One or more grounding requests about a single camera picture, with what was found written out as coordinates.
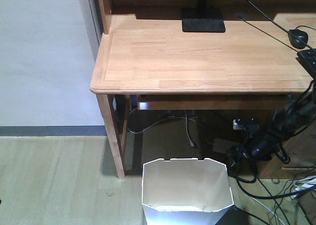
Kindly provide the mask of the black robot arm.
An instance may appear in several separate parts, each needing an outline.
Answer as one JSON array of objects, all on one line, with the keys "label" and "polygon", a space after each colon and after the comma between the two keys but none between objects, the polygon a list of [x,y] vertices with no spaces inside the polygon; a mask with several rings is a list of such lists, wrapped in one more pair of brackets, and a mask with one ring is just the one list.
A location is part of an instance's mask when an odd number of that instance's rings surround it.
[{"label": "black robot arm", "polygon": [[308,127],[316,118],[316,81],[296,100],[283,109],[276,110],[261,125],[256,118],[233,120],[234,130],[244,130],[243,143],[230,147],[227,155],[248,158],[254,162],[269,161],[272,154],[284,151],[281,144],[295,135],[303,127]]}]

